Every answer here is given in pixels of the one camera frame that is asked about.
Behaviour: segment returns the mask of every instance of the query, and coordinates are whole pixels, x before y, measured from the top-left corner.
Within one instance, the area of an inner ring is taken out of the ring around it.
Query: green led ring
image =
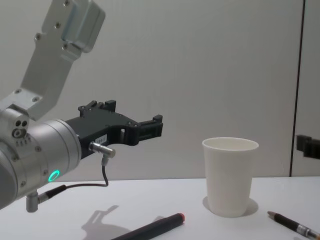
[[[51,173],[51,175],[48,178],[48,182],[53,182],[54,180],[56,180],[60,175],[60,171],[59,170],[55,170],[53,171],[53,173]]]

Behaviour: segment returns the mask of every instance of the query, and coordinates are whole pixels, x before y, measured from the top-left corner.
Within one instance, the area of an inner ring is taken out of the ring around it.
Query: black cable
[[[105,181],[105,184],[99,184],[99,183],[80,183],[80,184],[73,184],[73,185],[70,185],[70,186],[66,186],[66,185],[61,185],[61,186],[58,186],[54,189],[51,189],[49,191],[46,191],[44,192],[43,194],[41,195],[46,195],[47,196],[47,199],[46,200],[49,200],[51,199],[52,197],[58,195],[59,193],[62,193],[63,191],[67,190],[67,189],[72,189],[72,188],[77,188],[77,187],[108,187],[109,186],[109,181],[108,181],[108,178],[107,178],[107,174],[106,174],[106,167],[105,166],[102,166],[102,175],[103,175],[103,179]]]

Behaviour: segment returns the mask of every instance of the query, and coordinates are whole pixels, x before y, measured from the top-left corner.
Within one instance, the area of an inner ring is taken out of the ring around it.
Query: table surface
[[[36,213],[26,212],[25,198],[14,202],[0,210],[0,238],[110,240],[175,213],[185,214],[185,224],[154,239],[305,239],[272,221],[267,211],[320,231],[320,177],[254,178],[250,198],[244,216],[224,218],[208,210],[205,179],[111,181],[108,188],[68,189]]]

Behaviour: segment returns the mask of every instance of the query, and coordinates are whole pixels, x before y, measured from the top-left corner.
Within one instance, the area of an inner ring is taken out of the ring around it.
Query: pen
[[[112,240],[150,240],[182,225],[184,221],[185,215],[177,213],[152,222],[122,236],[118,236]]]
[[[282,216],[279,213],[273,211],[268,211],[268,215],[271,219],[275,220],[277,223],[291,229],[292,231],[297,232],[298,234],[312,240],[320,240],[320,234],[312,229],[293,221],[285,216]]]

